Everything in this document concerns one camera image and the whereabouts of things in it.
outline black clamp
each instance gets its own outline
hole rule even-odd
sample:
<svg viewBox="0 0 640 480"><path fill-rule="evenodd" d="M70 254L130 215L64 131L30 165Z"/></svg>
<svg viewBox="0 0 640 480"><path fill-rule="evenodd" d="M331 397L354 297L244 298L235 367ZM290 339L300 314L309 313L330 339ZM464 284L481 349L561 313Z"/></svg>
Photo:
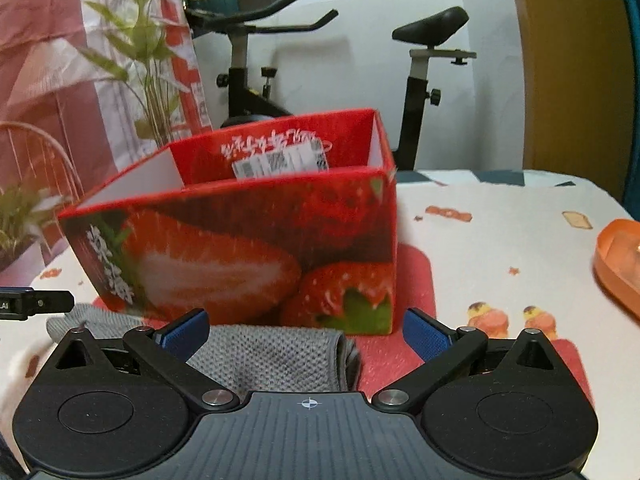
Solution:
<svg viewBox="0 0 640 480"><path fill-rule="evenodd" d="M14 436L34 480L151 480L176 468L186 480L357 480L372 478L372 456L385 480L418 470L450 480L581 478L598 423L542 332L491 340L410 309L403 335L425 363L370 403L353 392L254 392L240 403L186 364L209 336L203 310L121 340L78 327L25 394Z"/></svg>
<svg viewBox="0 0 640 480"><path fill-rule="evenodd" d="M68 290L0 286L0 320L25 321L34 314L65 314L73 307L74 297Z"/></svg>

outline exercise bike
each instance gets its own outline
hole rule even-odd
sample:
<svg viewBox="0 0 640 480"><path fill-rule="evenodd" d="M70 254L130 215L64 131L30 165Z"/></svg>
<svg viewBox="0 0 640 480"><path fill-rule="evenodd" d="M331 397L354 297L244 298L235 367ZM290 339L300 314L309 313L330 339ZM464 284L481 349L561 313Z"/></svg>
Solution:
<svg viewBox="0 0 640 480"><path fill-rule="evenodd" d="M418 152L424 103L428 99L431 105L440 105L442 92L437 89L428 90L427 70L432 57L453 59L454 65L466 65L465 59L475 59L475 52L466 50L437 49L469 21L465 9L451 7L433 16L409 23L393 31L391 38L403 43L420 44L427 48L416 48L409 51L411 69L406 80L404 111L398 149L394 152L394 160L398 170L413 170Z"/></svg>
<svg viewBox="0 0 640 480"><path fill-rule="evenodd" d="M338 11L330 10L315 23L309 25L279 25L259 27L247 22L273 16L298 0L275 0L266 7L249 12L236 12L222 16L206 10L186 9L187 20L194 34L215 32L226 34L231 42L231 67L226 74L219 74L216 84L219 88L229 88L229 117L222 127L236 124L268 120L274 117L292 115L287 109L271 101L271 81L276 68L262 67L262 76L266 78L262 92L248 86L247 46L250 34L283 34L290 32L311 32L324 27L338 16Z"/></svg>

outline gray towel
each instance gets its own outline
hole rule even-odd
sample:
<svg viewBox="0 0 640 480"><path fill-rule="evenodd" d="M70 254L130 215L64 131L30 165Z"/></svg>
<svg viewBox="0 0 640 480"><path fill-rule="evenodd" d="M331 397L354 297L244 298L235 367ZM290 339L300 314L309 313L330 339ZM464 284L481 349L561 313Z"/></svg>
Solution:
<svg viewBox="0 0 640 480"><path fill-rule="evenodd" d="M142 319L77 304L64 317L47 320L56 343L76 326L95 338L118 338ZM347 392L360 374L360 353L342 332L270 326L212 326L208 341L188 364L244 398L263 392Z"/></svg>

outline bike seat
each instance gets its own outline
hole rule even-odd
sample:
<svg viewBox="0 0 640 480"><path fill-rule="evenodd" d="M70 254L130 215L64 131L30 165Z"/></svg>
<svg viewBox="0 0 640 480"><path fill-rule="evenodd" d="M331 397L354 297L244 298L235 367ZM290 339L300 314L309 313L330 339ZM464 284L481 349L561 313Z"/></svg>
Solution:
<svg viewBox="0 0 640 480"><path fill-rule="evenodd" d="M220 128L227 128L228 126L238 126L238 124L247 124L247 123L255 123L257 121L271 121L273 117L268 115L238 115L236 117L229 117L225 122L222 123Z"/></svg>
<svg viewBox="0 0 640 480"><path fill-rule="evenodd" d="M469 21L466 10L451 7L433 16L396 28L391 38L405 43L434 47L443 44Z"/></svg>

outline bike handlebar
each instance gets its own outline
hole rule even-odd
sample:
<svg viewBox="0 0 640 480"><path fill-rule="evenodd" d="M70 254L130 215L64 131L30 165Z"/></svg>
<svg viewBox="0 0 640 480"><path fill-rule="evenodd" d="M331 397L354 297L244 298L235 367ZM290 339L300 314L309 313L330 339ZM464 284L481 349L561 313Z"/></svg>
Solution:
<svg viewBox="0 0 640 480"><path fill-rule="evenodd" d="M227 25L235 25L236 23L252 22L255 20L261 20L263 18L268 18L269 16L273 16L276 12L281 11L282 9L290 6L293 2L296 1L298 0L275 0L272 4L269 4L268 6L261 9L250 10L249 12L235 12L228 16L222 16L208 10L196 10L188 8L186 9L186 13L192 18L197 19L197 21L190 20L193 22L193 25L216 30L221 27L226 27Z"/></svg>
<svg viewBox="0 0 640 480"><path fill-rule="evenodd" d="M252 34L281 34L283 32L313 32L324 27L331 20L338 17L338 11L331 9L322 18L309 25L277 25L274 27L255 27L249 30Z"/></svg>

